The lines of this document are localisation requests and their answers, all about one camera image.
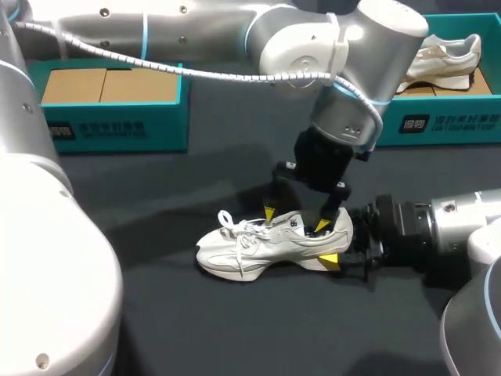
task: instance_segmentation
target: shoe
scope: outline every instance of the shoe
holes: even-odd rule
[[[441,89],[468,90],[480,63],[481,39],[476,34],[457,41],[445,41],[436,35],[424,40],[397,94],[410,85],[427,83]]]
[[[341,208],[332,233],[314,236],[303,215],[292,211],[267,224],[264,219],[233,224],[227,211],[218,214],[221,229],[202,237],[196,260],[202,268],[227,280],[256,280],[275,262],[295,262],[308,270],[328,271],[318,257],[345,252],[353,237],[353,224]]]

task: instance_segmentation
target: black mat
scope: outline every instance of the black mat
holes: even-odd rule
[[[195,267],[194,244],[218,210],[261,208],[270,169],[292,159],[311,105],[196,81],[188,155],[63,159],[123,268],[120,375],[447,374],[438,325],[453,291],[425,288],[410,269],[381,270],[367,285],[280,266],[242,285]],[[348,205],[500,187],[500,158],[498,147],[378,150],[351,166]],[[323,198],[298,191],[307,206]]]

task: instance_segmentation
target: shoelace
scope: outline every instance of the shoelace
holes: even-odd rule
[[[240,268],[240,275],[243,277],[242,250],[256,244],[258,239],[269,239],[268,227],[266,225],[258,225],[252,221],[241,221],[235,224],[233,223],[232,216],[225,210],[221,210],[218,213],[218,219],[221,226],[236,237],[236,263]]]

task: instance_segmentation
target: cardboard box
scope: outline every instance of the cardboard box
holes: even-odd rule
[[[395,96],[378,146],[501,143],[501,19],[496,13],[426,16],[430,34],[479,34],[482,58],[468,91],[415,89]],[[423,96],[421,90],[428,90]]]
[[[112,60],[28,66],[60,153],[185,151],[189,82]]]

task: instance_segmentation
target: box label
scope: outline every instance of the box label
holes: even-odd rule
[[[49,121],[50,136],[57,141],[74,140],[75,134],[67,121]]]
[[[498,114],[474,114],[435,118],[432,132],[493,131],[501,118]]]
[[[85,139],[146,139],[142,121],[110,121],[78,123],[78,130]]]
[[[400,125],[399,133],[423,133],[426,130],[430,115],[406,115]]]

